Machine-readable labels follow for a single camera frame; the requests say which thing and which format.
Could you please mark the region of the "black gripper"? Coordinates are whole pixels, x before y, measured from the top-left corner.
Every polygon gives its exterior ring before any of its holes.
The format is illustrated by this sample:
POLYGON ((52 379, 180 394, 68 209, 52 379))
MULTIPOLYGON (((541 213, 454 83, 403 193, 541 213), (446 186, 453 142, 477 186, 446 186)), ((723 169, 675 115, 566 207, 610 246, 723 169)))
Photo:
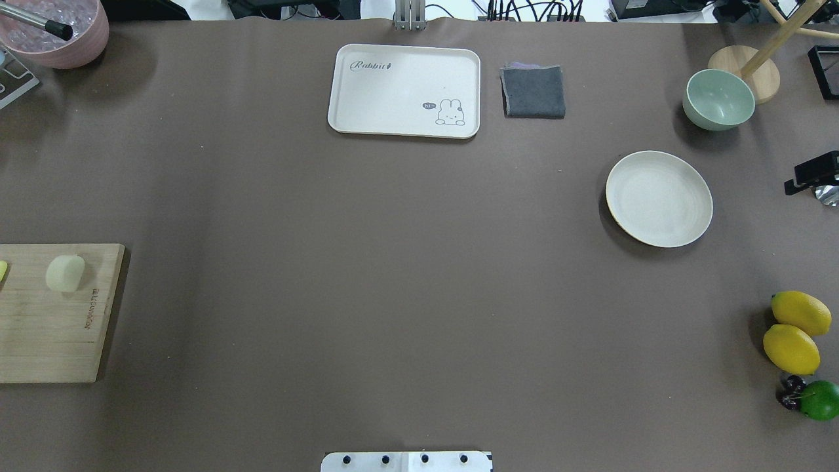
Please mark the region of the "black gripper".
POLYGON ((795 165, 794 178, 786 180, 785 195, 793 196, 798 192, 816 186, 838 185, 838 151, 830 151, 795 165))

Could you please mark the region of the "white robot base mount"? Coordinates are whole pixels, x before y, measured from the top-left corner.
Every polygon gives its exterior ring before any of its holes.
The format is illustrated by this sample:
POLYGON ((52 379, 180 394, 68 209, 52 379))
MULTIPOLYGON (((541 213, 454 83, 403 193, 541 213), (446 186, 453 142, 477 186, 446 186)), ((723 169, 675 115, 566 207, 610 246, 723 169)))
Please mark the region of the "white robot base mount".
POLYGON ((492 454, 467 451, 336 452, 321 461, 321 471, 494 471, 492 454))

